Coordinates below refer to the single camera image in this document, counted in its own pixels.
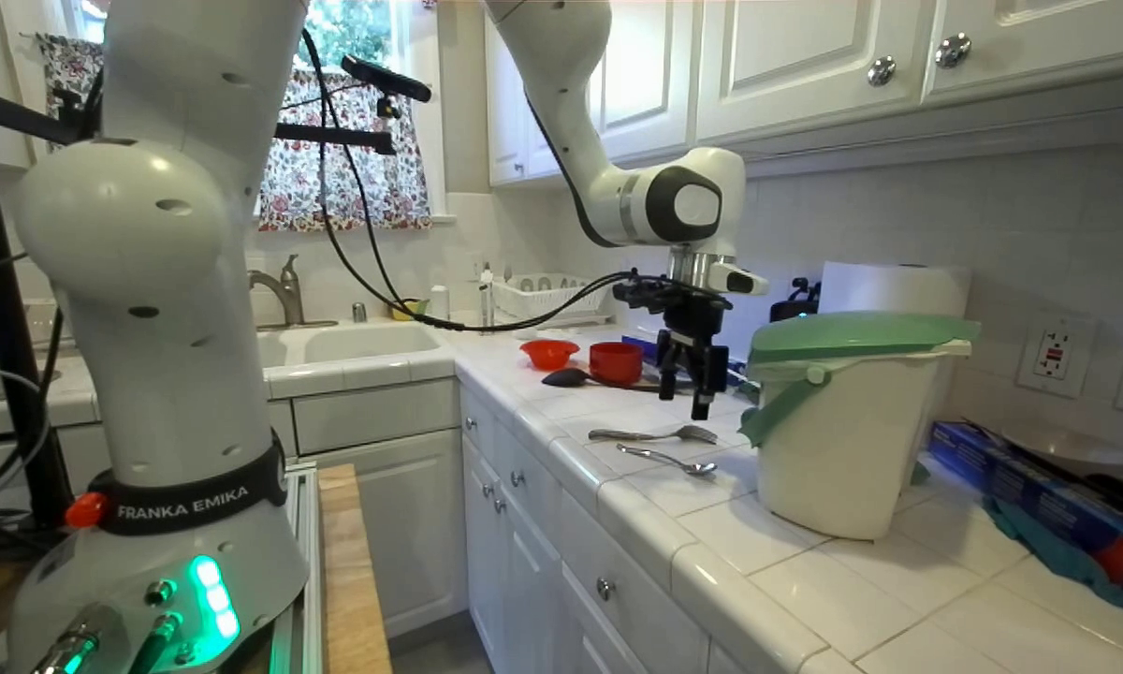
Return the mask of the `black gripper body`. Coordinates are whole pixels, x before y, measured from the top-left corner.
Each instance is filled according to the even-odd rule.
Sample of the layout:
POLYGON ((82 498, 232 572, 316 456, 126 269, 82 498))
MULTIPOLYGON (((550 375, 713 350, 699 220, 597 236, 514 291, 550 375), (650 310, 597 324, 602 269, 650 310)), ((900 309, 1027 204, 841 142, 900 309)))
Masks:
POLYGON ((713 341, 733 295, 759 295, 766 281, 746 269, 730 244, 685 244, 665 273, 630 273, 614 295, 665 324, 669 334, 713 341))

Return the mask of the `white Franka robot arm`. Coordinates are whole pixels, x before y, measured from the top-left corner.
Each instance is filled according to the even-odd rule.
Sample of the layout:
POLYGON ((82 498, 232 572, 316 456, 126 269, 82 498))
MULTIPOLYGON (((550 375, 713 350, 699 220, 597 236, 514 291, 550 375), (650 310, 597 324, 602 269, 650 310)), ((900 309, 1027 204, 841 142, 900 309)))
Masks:
MULTIPOLYGON (((695 145, 614 166, 588 117, 612 5, 483 5, 584 236, 669 250, 622 295, 665 320, 664 365, 706 409, 726 377, 720 320, 759 285, 730 249, 746 161, 695 145)), ((306 0, 116 0, 100 132, 18 184, 18 239, 59 291, 111 477, 24 580, 8 674, 210 674, 306 586, 245 263, 302 14, 306 0)))

